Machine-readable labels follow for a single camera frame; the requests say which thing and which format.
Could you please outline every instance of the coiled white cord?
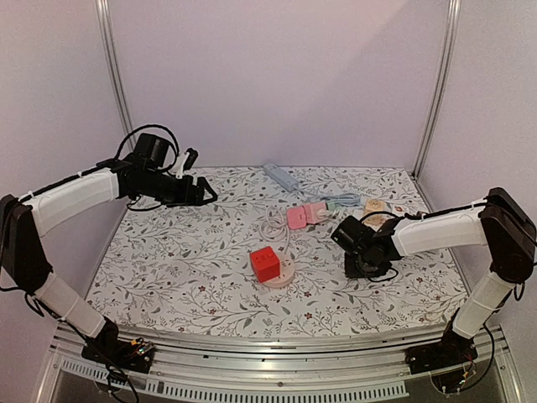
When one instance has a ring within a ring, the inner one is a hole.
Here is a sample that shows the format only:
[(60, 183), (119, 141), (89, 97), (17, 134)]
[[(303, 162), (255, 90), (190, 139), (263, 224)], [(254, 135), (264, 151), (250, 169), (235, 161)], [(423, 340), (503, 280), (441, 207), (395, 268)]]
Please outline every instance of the coiled white cord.
[(291, 231), (284, 215), (276, 207), (267, 207), (265, 219), (258, 226), (259, 235), (265, 241), (280, 242), (285, 239), (284, 254), (291, 242)]

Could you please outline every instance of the vertical metal post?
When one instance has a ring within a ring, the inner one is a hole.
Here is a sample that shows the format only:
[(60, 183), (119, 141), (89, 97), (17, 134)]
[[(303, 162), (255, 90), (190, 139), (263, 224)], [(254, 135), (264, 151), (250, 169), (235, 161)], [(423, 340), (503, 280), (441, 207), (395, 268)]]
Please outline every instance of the vertical metal post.
[[(133, 131), (133, 121), (128, 111), (127, 98), (125, 97), (121, 74), (117, 63), (117, 53), (112, 34), (112, 21), (110, 19), (108, 1), (96, 0), (96, 7), (99, 26), (101, 28), (102, 45), (104, 47), (105, 56), (107, 57), (108, 72), (110, 73), (112, 89), (116, 98), (117, 111), (119, 112), (123, 131), (125, 132), (125, 135), (127, 135)], [(130, 149), (134, 148), (133, 138), (128, 141), (128, 146)]]
[(429, 153), (430, 142), (435, 132), (436, 122), (438, 120), (438, 116), (440, 115), (442, 98), (446, 89), (447, 75), (450, 68), (451, 57), (453, 56), (453, 48), (455, 46), (456, 29), (459, 23), (460, 9), (461, 0), (450, 0), (440, 69), (438, 70), (438, 76), (436, 77), (435, 94), (433, 96), (432, 103), (430, 104), (429, 116), (427, 117), (425, 131), (421, 139), (420, 148), (414, 163), (414, 169), (411, 174), (416, 180), (420, 178), (421, 172), (423, 171), (425, 162), (427, 160), (427, 154)]

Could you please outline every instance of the pink block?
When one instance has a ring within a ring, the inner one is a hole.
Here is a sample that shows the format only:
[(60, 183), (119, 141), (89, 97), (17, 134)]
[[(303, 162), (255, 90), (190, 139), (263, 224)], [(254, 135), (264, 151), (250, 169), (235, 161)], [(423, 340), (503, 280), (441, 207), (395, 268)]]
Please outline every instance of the pink block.
[(326, 203), (324, 203), (323, 201), (319, 201), (317, 203), (312, 204), (305, 204), (305, 221), (308, 224), (317, 224), (318, 222), (321, 222), (322, 218), (319, 218), (317, 215), (318, 211), (320, 210), (326, 210)]
[(305, 228), (305, 210), (302, 206), (289, 208), (287, 210), (287, 225), (291, 229)]

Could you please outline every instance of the red toy brick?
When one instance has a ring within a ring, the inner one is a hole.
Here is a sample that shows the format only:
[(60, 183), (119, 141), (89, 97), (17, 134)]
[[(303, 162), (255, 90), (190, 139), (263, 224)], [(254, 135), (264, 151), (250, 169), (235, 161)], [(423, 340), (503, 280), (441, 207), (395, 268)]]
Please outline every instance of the red toy brick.
[(271, 247), (256, 250), (250, 254), (252, 270), (260, 283), (279, 276), (279, 259)]

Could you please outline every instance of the table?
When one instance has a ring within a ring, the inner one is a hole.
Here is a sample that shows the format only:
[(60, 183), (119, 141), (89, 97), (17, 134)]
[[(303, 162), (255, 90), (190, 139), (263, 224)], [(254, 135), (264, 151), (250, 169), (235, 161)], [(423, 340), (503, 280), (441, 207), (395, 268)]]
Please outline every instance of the table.
[[(410, 211), (426, 207), (405, 170), (288, 168), (317, 193), (355, 192)], [(330, 240), (330, 220), (293, 231), (296, 267), (287, 287), (260, 285), (248, 253), (267, 243), (258, 224), (268, 206), (304, 203), (260, 168), (205, 168), (219, 195), (204, 207), (127, 212), (91, 285), (87, 300), (120, 324), (155, 330), (251, 338), (352, 335), (443, 323), (467, 298), (445, 249), (394, 263), (387, 283), (349, 280), (343, 252)], [(141, 201), (149, 206), (154, 201)]]

